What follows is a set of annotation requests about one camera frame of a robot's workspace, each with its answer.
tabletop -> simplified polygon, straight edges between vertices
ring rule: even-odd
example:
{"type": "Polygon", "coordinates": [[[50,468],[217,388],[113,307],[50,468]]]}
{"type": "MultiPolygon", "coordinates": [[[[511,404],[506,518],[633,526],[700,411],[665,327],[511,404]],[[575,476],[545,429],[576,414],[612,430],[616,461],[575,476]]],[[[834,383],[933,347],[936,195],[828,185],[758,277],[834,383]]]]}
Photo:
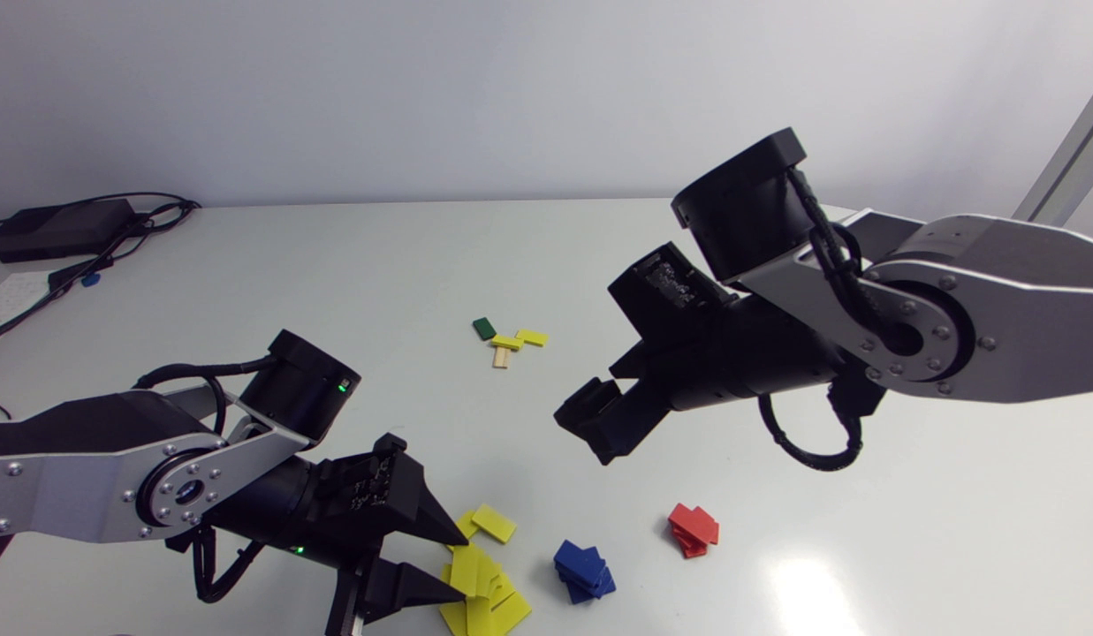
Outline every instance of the tabletop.
{"type": "MultiPolygon", "coordinates": [[[[166,363],[258,357],[287,329],[363,377],[308,459],[393,432],[450,515],[486,503],[519,525],[478,540],[533,608],[515,635],[1093,634],[1093,394],[889,394],[860,460],[828,474],[785,456],[752,402],[672,413],[610,467],[562,431],[555,408],[636,340],[608,283],[672,240],[705,267],[663,199],[200,210],[7,334],[0,401],[31,415],[166,363]],[[493,369],[482,316],[550,342],[493,369]],[[721,525],[707,555],[677,549],[677,503],[721,525]],[[566,539],[598,547],[618,591],[569,604],[551,563],[566,539]]],[[[811,450],[844,444],[823,387],[775,404],[811,450]]],[[[244,543],[221,532],[219,567],[244,543]]],[[[449,561],[401,535],[384,556],[449,561]]],[[[26,532],[0,563],[0,636],[320,634],[333,584],[265,551],[207,605],[161,544],[26,532]]],[[[364,633],[448,632],[426,606],[364,633]]]]}

paper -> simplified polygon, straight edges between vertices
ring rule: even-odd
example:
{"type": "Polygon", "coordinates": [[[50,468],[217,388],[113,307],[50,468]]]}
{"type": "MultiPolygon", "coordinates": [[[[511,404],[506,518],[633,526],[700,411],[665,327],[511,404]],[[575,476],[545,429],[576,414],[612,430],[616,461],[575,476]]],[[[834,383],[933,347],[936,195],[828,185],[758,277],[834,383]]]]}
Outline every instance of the paper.
{"type": "Polygon", "coordinates": [[[0,326],[24,314],[48,295],[50,271],[21,271],[0,284],[0,326]]]}

stack of red blocks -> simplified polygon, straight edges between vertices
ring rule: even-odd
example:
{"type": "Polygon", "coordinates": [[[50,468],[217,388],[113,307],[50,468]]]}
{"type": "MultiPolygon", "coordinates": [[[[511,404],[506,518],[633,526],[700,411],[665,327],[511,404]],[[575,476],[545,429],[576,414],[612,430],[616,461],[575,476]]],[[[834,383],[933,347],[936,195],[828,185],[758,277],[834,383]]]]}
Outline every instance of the stack of red blocks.
{"type": "Polygon", "coordinates": [[[668,515],[668,522],[685,560],[705,555],[708,543],[712,546],[719,544],[719,522],[698,506],[692,510],[683,504],[675,504],[675,509],[668,515]]]}

stack of blue blocks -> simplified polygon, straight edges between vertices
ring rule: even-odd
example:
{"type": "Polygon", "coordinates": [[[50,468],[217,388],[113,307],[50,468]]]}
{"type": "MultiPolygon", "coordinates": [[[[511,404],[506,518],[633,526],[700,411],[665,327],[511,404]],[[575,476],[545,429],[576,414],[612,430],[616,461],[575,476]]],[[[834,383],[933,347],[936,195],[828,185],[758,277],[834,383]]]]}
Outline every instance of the stack of blue blocks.
{"type": "Polygon", "coordinates": [[[600,599],[615,591],[613,574],[598,553],[597,547],[583,551],[569,541],[563,541],[562,547],[554,553],[554,569],[569,589],[569,602],[584,603],[590,599],[600,599]]]}

green block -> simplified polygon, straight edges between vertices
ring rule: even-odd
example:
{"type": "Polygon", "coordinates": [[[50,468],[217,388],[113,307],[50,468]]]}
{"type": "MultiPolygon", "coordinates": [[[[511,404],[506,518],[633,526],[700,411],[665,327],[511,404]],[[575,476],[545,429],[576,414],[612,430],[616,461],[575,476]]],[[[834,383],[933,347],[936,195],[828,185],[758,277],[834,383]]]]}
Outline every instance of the green block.
{"type": "Polygon", "coordinates": [[[486,321],[486,318],[481,318],[472,321],[472,327],[477,330],[479,339],[484,339],[484,341],[490,341],[490,339],[495,338],[495,327],[491,326],[491,322],[486,321]]]}

